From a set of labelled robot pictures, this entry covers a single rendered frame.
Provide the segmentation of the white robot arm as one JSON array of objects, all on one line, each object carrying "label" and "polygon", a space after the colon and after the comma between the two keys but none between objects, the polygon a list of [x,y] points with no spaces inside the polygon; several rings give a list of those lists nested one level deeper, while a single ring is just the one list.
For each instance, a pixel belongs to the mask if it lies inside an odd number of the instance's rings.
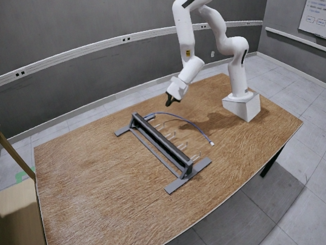
[{"label": "white robot arm", "polygon": [[243,37],[227,38],[226,24],[222,16],[205,4],[212,0],[175,0],[173,3],[173,16],[178,34],[183,70],[179,78],[172,77],[171,81],[184,90],[187,84],[192,84],[196,75],[205,64],[195,56],[195,37],[191,24],[190,11],[202,17],[212,29],[218,51],[223,55],[234,55],[233,62],[228,63],[232,93],[228,98],[233,101],[242,101],[253,96],[248,91],[245,74],[244,59],[248,53],[248,42]]}]

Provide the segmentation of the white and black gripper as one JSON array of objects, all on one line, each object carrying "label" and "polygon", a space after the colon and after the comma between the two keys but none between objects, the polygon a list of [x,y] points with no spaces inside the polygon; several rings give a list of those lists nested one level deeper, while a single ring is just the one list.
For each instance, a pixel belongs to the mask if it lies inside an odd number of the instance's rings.
[{"label": "white and black gripper", "polygon": [[[167,100],[165,106],[168,107],[168,106],[170,106],[172,104],[172,102],[175,102],[175,101],[176,102],[181,102],[181,100],[184,98],[184,94],[187,93],[188,89],[189,89],[188,84],[187,84],[186,89],[184,90],[181,87],[179,87],[177,84],[172,82],[170,84],[170,86],[168,87],[167,91],[165,92],[168,95],[168,100]],[[171,100],[172,96],[174,98]]]}]

